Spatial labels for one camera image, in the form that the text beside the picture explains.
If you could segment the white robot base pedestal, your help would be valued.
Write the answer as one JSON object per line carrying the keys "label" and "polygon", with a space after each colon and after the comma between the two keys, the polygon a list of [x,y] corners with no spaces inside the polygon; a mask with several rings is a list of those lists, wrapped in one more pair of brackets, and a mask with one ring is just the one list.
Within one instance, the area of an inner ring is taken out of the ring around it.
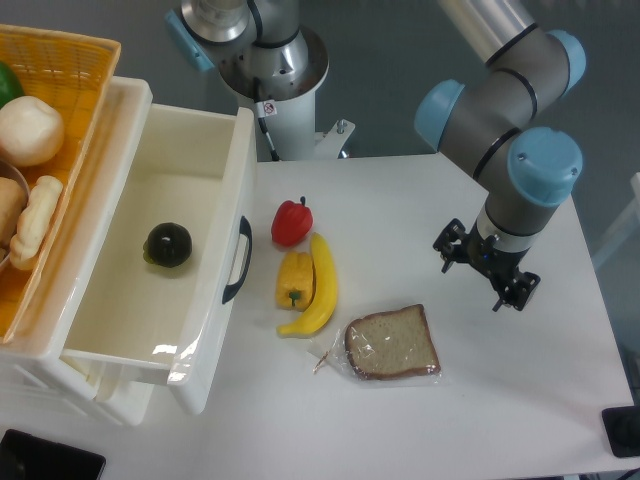
{"label": "white robot base pedestal", "polygon": [[260,161],[345,158],[355,124],[316,129],[316,92],[329,71],[321,38],[302,26],[287,44],[252,44],[218,66],[238,105],[253,111]]}

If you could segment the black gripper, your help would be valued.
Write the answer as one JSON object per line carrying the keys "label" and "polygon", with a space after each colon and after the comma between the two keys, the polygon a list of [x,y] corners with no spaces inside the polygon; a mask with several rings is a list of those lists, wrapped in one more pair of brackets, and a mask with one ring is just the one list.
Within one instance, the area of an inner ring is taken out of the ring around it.
{"label": "black gripper", "polygon": [[520,252],[498,250],[494,241],[482,239],[476,228],[466,232],[457,218],[441,231],[433,248],[443,261],[442,273],[453,264],[468,263],[490,281],[498,295],[492,307],[494,312],[502,307],[523,311],[541,281],[537,274],[519,270],[528,249]]}

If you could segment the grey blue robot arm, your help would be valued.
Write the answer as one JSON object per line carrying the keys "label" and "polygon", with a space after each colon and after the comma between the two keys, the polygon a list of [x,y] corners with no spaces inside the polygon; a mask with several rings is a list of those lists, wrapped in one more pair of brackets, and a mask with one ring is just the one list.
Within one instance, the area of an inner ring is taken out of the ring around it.
{"label": "grey blue robot arm", "polygon": [[489,71],[467,87],[445,80],[421,101],[414,128],[487,192],[472,227],[452,219],[433,247],[445,269],[466,264],[503,306],[521,311],[540,283],[521,260],[583,168],[568,134],[532,121],[582,78],[586,53],[563,30],[541,29],[519,1],[443,1],[441,8]]}

